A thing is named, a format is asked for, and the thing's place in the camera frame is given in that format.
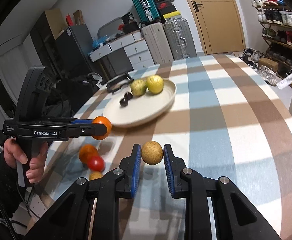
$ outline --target door handle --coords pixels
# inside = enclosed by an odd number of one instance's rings
[[[198,6],[200,6],[200,7],[203,6],[202,3],[196,3],[196,1],[193,1],[193,5],[194,5],[194,8],[195,8],[195,11],[196,11],[196,12],[199,12]]]

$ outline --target checkered tablecloth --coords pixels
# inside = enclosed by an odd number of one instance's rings
[[[88,178],[78,158],[81,145],[98,148],[106,173],[131,154],[134,143],[154,140],[171,144],[175,156],[202,176],[229,177],[281,238],[291,239],[292,117],[276,93],[233,56],[188,58],[130,73],[134,79],[153,74],[177,85],[169,112],[141,127],[114,128],[102,141],[54,142],[38,187],[43,203],[51,206],[78,177]],[[100,89],[75,117],[102,115],[111,96]],[[185,201],[171,198],[164,162],[143,163],[135,199],[120,202],[122,238],[183,239],[184,223]]]

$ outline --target metal screw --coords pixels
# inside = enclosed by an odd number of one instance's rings
[[[221,183],[223,183],[223,184],[227,184],[227,183],[229,183],[229,178],[227,178],[227,177],[221,177],[219,180],[220,180]]]
[[[191,174],[193,172],[193,170],[191,168],[184,168],[183,172],[187,175]]]
[[[116,174],[116,175],[120,175],[123,173],[123,170],[121,168],[116,168],[113,170],[113,173]]]
[[[86,182],[86,179],[85,178],[79,178],[76,180],[77,184],[78,185],[83,185],[85,182]]]

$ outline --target door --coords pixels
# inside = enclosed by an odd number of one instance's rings
[[[206,54],[243,50],[243,31],[234,0],[188,2]]]

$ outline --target white plate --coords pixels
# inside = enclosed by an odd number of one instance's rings
[[[160,94],[153,95],[147,90],[143,96],[129,100],[125,107],[121,106],[119,101],[126,92],[131,91],[130,86],[122,89],[112,96],[104,109],[103,116],[107,117],[113,126],[123,128],[138,126],[155,119],[167,111],[175,100],[175,83],[166,78],[163,80],[164,89]]]

